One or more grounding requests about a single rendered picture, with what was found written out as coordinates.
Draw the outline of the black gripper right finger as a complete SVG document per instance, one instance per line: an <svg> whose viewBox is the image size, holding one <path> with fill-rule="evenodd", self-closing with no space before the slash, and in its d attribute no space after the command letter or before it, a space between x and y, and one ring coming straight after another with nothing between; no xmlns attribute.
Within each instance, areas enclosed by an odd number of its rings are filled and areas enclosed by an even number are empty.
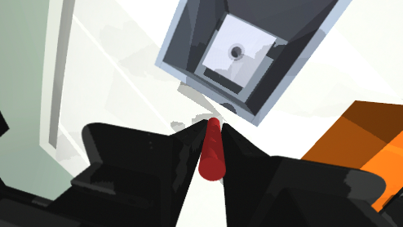
<svg viewBox="0 0 403 227"><path fill-rule="evenodd" d="M387 188L372 171L269 155L226 122L221 136L227 227L259 227L284 188L358 198L371 206Z"/></svg>

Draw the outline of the red peg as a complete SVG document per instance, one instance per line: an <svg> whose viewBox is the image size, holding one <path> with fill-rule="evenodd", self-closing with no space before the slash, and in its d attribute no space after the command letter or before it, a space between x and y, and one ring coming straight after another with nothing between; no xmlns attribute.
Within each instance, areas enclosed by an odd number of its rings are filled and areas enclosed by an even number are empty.
<svg viewBox="0 0 403 227"><path fill-rule="evenodd" d="M220 123L217 118L208 120L198 172L204 179L209 181L220 180L225 175L224 148Z"/></svg>

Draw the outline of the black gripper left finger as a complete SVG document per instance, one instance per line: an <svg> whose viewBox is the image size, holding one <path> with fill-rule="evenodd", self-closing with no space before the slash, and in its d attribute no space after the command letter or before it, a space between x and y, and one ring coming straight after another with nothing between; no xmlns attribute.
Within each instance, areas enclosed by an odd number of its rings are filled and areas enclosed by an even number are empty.
<svg viewBox="0 0 403 227"><path fill-rule="evenodd" d="M90 165L101 162L161 179L162 227L176 227L206 136L202 119L171 135L93 122L81 131Z"/></svg>

